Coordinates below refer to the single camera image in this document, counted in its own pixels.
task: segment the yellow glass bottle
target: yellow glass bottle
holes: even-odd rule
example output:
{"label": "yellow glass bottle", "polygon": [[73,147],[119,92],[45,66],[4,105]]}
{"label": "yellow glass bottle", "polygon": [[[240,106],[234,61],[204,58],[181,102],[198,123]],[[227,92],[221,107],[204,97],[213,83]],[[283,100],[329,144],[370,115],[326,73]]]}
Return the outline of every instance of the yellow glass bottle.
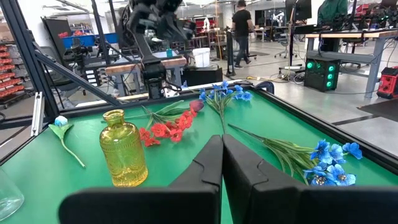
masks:
{"label": "yellow glass bottle", "polygon": [[148,176],[144,150],[138,128],[124,121],[123,110],[112,110],[103,115],[108,126],[99,136],[113,185],[135,187]]}

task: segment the concrete floor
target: concrete floor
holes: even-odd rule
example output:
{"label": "concrete floor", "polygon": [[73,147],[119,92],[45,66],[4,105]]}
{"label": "concrete floor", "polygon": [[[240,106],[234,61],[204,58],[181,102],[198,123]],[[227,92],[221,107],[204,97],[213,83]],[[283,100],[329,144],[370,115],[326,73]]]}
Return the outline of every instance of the concrete floor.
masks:
{"label": "concrete floor", "polygon": [[[374,42],[368,41],[368,45],[366,47],[357,47],[356,52],[359,54],[371,54],[373,52],[373,46]],[[380,72],[387,65],[387,61],[389,60],[389,57],[392,53],[392,49],[393,46],[385,49],[382,57],[382,63],[380,66]],[[249,65],[245,65],[245,63],[242,63],[241,65],[244,68],[236,70],[236,76],[233,78],[244,79],[247,76],[253,76],[273,79],[276,78],[275,74],[278,73],[279,67],[287,66],[287,59],[283,59],[283,57],[279,56],[274,58],[274,54],[277,54],[280,51],[284,50],[284,47],[276,42],[252,42],[250,43],[249,50],[253,52],[267,53],[269,55],[258,56],[256,60],[251,58],[252,63],[250,63]],[[305,63],[302,59],[300,59],[300,57],[305,58],[304,43],[299,42],[298,44],[295,44],[295,51],[300,56],[295,58],[293,64]],[[392,53],[392,57],[389,62],[390,67],[398,65],[398,58],[396,55],[398,55],[398,48],[396,48],[394,53]],[[226,61],[211,62],[211,64],[217,64],[223,67],[225,73],[227,68]],[[369,67],[364,66],[362,70],[368,71]],[[296,84],[294,82],[275,82],[274,85],[276,96],[288,101],[295,106],[298,106],[305,111],[308,111],[311,114],[314,114],[315,116],[318,116],[321,119],[324,119],[330,123],[335,123],[338,121],[345,121],[348,119],[370,115],[367,112],[358,110],[357,107],[378,103],[385,100],[382,98],[378,98],[376,93],[373,94],[372,98],[365,98],[364,94],[347,94],[364,93],[366,82],[366,77],[340,74],[337,89],[331,93],[321,93],[316,90],[305,88],[302,85]],[[131,87],[134,86],[132,84],[132,77],[129,77],[127,79],[127,83]],[[112,88],[108,89],[106,85],[104,85],[101,89],[105,92],[108,91],[108,93],[112,93],[113,91]],[[70,99],[74,103],[98,100],[95,95],[88,93],[86,96],[83,96],[80,91],[76,92]],[[2,110],[2,112],[5,113],[6,116],[32,114],[32,102],[32,98],[26,99],[15,104],[14,106],[11,106],[6,110]],[[398,145],[398,138],[396,138],[398,123],[395,121],[391,121],[385,118],[374,118],[366,121],[358,121],[355,123],[340,125],[339,127],[398,156],[398,148],[396,148],[396,146]],[[27,138],[28,135],[23,134],[23,136],[18,137],[18,141],[22,142],[25,141],[24,139]],[[7,146],[11,146],[11,144],[0,147],[0,155],[1,151],[10,150]]]}

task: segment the green table surface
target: green table surface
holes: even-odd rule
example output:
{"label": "green table surface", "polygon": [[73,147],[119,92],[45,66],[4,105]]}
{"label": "green table surface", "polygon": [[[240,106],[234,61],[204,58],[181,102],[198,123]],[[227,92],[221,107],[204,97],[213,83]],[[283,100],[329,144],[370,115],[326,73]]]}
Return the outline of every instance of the green table surface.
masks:
{"label": "green table surface", "polygon": [[[148,108],[157,111],[167,105]],[[141,114],[144,114],[141,108],[126,110],[126,116]],[[255,93],[251,102],[232,101],[226,108],[225,120],[260,136],[285,139],[300,146],[315,147],[320,139],[338,143]],[[68,194],[89,187],[113,186],[100,148],[100,132],[106,126],[101,121],[102,114],[70,119],[74,127],[67,133],[66,145],[86,164],[86,169],[63,149],[59,138],[50,129],[43,131],[2,166],[25,196],[22,207],[5,219],[4,224],[58,223],[58,206]],[[146,118],[128,121],[138,127],[145,127],[148,122]],[[227,132],[281,168],[276,156],[259,141],[230,127],[227,127]],[[220,117],[206,105],[192,127],[184,132],[180,143],[165,139],[160,146],[145,148],[149,175],[139,187],[169,185],[189,166],[212,135],[222,133]],[[359,161],[348,156],[347,161],[343,168],[357,175],[357,185],[398,185],[398,176],[367,158]],[[225,188],[222,223],[232,223]]]}

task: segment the clear glass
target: clear glass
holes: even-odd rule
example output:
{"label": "clear glass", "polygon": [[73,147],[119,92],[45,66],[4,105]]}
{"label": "clear glass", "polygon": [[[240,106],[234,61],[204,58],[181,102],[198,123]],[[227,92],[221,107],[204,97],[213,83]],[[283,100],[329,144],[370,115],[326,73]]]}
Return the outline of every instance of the clear glass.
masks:
{"label": "clear glass", "polygon": [[148,176],[144,150],[137,126],[124,121],[123,110],[103,115],[108,126],[99,136],[113,185],[135,187]]}
{"label": "clear glass", "polygon": [[23,203],[23,194],[0,168],[0,221],[12,215]]}

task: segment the glass cup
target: glass cup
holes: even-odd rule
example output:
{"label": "glass cup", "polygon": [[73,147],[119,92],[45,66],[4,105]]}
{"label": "glass cup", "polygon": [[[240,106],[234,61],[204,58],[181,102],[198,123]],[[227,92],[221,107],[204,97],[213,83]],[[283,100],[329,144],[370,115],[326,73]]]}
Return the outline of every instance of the glass cup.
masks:
{"label": "glass cup", "polygon": [[0,221],[12,215],[23,203],[23,194],[0,168]]}

